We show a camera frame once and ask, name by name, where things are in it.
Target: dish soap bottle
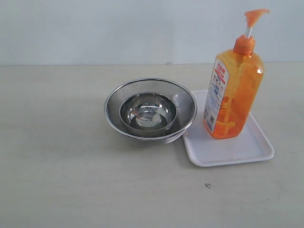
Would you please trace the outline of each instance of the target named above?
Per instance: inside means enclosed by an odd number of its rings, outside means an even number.
[[[248,117],[264,75],[264,64],[253,52],[251,30],[258,18],[269,13],[258,9],[245,13],[247,29],[234,48],[218,54],[204,109],[204,123],[217,139],[238,136]]]

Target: orange liquid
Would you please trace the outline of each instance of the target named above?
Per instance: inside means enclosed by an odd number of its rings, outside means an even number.
[[[242,131],[264,75],[264,64],[260,57],[240,55],[232,49],[217,55],[228,73],[229,80],[214,131],[217,139],[236,137]]]

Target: mesh colander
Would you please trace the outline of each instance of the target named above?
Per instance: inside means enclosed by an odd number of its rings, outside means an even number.
[[[177,121],[168,133],[161,137],[145,138],[129,134],[120,121],[119,109],[130,96],[144,93],[159,93],[170,98],[177,107]],[[119,133],[138,141],[161,141],[169,143],[180,137],[196,117],[197,104],[192,93],[185,87],[161,78],[145,78],[127,82],[116,88],[104,104],[108,123]]]

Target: white tray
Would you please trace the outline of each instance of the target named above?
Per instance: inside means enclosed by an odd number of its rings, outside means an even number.
[[[254,117],[249,114],[243,131],[235,138],[214,139],[203,123],[207,90],[192,91],[198,105],[197,117],[183,134],[189,159],[198,166],[240,164],[269,160],[274,148]]]

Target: orange pump head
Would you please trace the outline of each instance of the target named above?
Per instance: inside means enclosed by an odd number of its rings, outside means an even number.
[[[233,50],[239,54],[247,55],[253,52],[255,47],[255,40],[251,36],[252,27],[258,21],[258,19],[265,13],[269,13],[267,9],[256,9],[245,12],[247,29],[244,35],[237,38]]]

